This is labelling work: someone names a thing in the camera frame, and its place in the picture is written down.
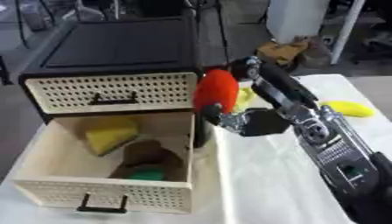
white tablecloth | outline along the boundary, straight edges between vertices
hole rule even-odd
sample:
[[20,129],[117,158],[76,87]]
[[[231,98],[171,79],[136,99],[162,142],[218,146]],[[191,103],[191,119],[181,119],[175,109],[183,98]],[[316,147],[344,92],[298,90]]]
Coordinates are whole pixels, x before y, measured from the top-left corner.
[[[301,81],[321,100],[347,100],[373,107],[340,75],[306,76]],[[255,100],[254,105],[262,106],[265,102]],[[389,148],[392,125],[380,111],[376,110],[375,116],[370,118],[348,120],[375,151],[383,151],[392,158]],[[214,169],[214,157],[208,156],[214,153],[198,151],[194,161],[198,169],[195,179],[202,181],[195,186],[193,214],[130,212],[107,215],[38,207],[10,182],[21,159],[31,148],[27,147],[0,187],[0,223],[349,223],[312,161],[298,147],[291,130],[282,135],[243,138],[216,128],[215,136],[220,176]]]

sponge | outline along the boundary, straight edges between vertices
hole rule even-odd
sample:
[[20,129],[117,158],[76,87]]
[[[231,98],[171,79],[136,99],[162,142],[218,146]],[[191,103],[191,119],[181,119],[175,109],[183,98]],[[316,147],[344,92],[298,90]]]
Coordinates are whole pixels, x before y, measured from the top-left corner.
[[104,156],[137,134],[137,124],[129,116],[100,117],[86,128],[87,142],[96,156]]

open drawer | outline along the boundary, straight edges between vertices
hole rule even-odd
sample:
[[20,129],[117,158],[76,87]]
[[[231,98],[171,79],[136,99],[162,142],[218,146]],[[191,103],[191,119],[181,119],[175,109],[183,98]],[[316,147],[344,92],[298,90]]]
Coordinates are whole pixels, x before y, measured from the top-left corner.
[[123,147],[108,155],[93,155],[83,136],[86,123],[97,117],[53,119],[42,131],[14,178],[28,198],[46,207],[80,207],[103,212],[137,211],[189,213],[192,204],[193,113],[129,115],[139,127],[139,139],[158,140],[183,161],[178,181],[108,178],[123,161]]

yellow banana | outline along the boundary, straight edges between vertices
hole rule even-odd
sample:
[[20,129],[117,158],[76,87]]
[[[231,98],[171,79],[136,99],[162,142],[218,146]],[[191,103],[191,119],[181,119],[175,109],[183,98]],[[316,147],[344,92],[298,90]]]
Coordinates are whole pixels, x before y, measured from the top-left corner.
[[352,101],[324,101],[320,105],[328,105],[344,116],[367,117],[375,113],[371,108]]

drawer handle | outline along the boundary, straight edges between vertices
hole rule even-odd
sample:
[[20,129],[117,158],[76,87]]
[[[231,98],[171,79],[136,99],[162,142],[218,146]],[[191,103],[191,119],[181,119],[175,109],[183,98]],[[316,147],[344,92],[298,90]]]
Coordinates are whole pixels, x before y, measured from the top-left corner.
[[96,93],[93,100],[88,105],[114,105],[114,104],[135,104],[137,103],[137,92],[132,92],[127,100],[103,100],[101,94]]
[[90,194],[86,193],[84,195],[81,205],[76,208],[79,212],[93,212],[93,213],[109,213],[109,214],[125,214],[127,213],[127,200],[128,196],[123,195],[121,199],[121,205],[119,208],[115,207],[98,207],[98,206],[88,206],[88,200],[90,199]]

